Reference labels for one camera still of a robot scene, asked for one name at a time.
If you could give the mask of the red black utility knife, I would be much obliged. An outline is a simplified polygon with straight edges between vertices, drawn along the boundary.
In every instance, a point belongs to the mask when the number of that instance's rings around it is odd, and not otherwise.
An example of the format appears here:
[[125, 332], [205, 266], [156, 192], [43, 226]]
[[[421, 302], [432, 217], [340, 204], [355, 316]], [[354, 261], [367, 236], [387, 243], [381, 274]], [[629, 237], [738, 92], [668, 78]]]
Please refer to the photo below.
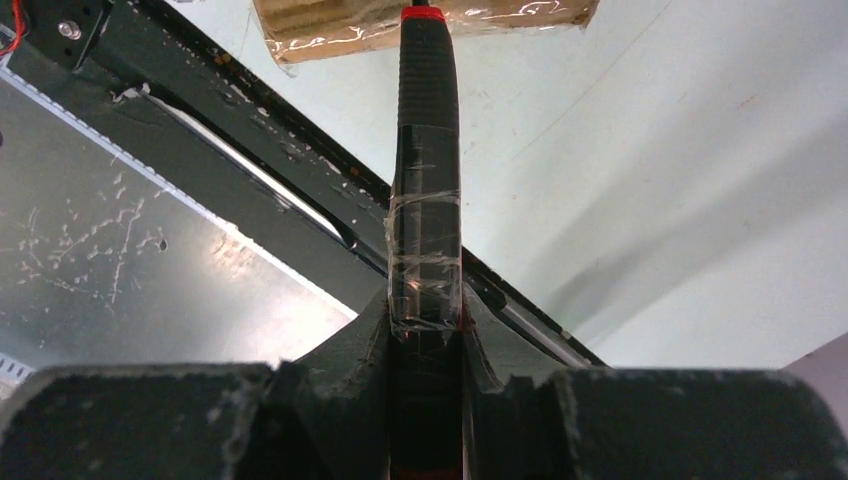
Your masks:
[[389, 209], [389, 472], [462, 475], [459, 106], [443, 12], [400, 16], [397, 155]]

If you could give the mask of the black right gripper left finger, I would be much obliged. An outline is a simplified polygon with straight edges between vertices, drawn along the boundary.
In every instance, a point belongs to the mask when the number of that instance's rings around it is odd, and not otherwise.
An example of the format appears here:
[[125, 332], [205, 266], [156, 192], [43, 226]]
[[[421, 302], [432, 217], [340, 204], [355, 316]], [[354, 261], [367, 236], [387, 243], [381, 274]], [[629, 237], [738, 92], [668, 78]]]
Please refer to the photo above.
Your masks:
[[384, 479], [386, 304], [295, 361], [52, 367], [1, 410], [5, 479]]

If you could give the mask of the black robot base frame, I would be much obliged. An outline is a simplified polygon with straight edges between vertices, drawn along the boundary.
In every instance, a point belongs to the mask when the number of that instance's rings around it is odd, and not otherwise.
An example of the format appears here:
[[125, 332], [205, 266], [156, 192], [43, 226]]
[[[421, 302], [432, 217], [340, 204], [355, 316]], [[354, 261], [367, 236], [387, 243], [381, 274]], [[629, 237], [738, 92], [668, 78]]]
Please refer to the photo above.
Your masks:
[[1, 372], [276, 364], [386, 282], [384, 181], [163, 1], [1, 5]]

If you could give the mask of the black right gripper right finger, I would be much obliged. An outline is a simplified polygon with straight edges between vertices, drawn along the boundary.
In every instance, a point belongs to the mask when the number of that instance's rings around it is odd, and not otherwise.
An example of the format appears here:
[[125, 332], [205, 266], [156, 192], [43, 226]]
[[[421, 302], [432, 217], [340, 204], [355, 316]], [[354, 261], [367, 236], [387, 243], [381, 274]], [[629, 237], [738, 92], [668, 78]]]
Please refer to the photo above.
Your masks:
[[464, 322], [472, 479], [843, 479], [847, 443], [778, 371], [567, 367], [496, 319]]

